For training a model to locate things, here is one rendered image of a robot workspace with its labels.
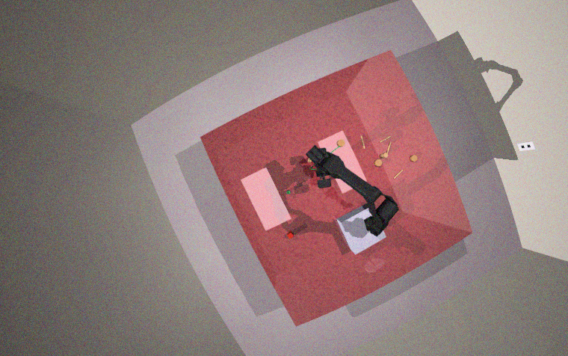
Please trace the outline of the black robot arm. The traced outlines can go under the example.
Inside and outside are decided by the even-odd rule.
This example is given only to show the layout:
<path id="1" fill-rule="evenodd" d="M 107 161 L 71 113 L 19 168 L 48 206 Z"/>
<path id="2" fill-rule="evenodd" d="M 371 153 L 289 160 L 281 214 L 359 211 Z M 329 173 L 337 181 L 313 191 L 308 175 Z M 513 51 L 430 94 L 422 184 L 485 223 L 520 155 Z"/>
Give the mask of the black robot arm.
<path id="1" fill-rule="evenodd" d="M 349 185 L 354 191 L 359 192 L 368 203 L 370 216 L 364 219 L 365 227 L 374 236 L 378 237 L 383 230 L 389 225 L 389 220 L 399 210 L 397 203 L 391 196 L 384 195 L 376 186 L 369 185 L 361 177 L 357 176 L 353 171 L 345 167 L 344 162 L 332 153 L 325 154 L 315 145 L 306 153 L 306 155 L 315 163 L 317 169 L 326 175 L 330 175 L 334 179 L 341 179 Z M 375 201 L 379 196 L 386 199 L 375 210 Z"/>

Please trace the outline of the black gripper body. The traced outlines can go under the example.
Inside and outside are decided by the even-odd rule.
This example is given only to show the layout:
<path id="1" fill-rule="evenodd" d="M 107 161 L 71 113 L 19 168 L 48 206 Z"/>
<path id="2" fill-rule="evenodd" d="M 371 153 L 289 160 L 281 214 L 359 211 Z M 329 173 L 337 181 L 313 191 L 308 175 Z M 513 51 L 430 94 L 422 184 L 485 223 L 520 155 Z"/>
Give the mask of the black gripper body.
<path id="1" fill-rule="evenodd" d="M 327 152 L 327 150 L 325 148 L 319 148 L 324 154 Z M 319 171 L 319 169 L 317 169 L 318 174 L 320 174 L 320 178 L 321 180 L 318 180 L 318 187 L 319 188 L 327 188 L 331 186 L 331 181 L 330 179 L 325 179 L 325 176 L 327 176 L 326 174 L 322 173 L 321 171 Z M 323 177 L 323 179 L 322 179 Z"/>

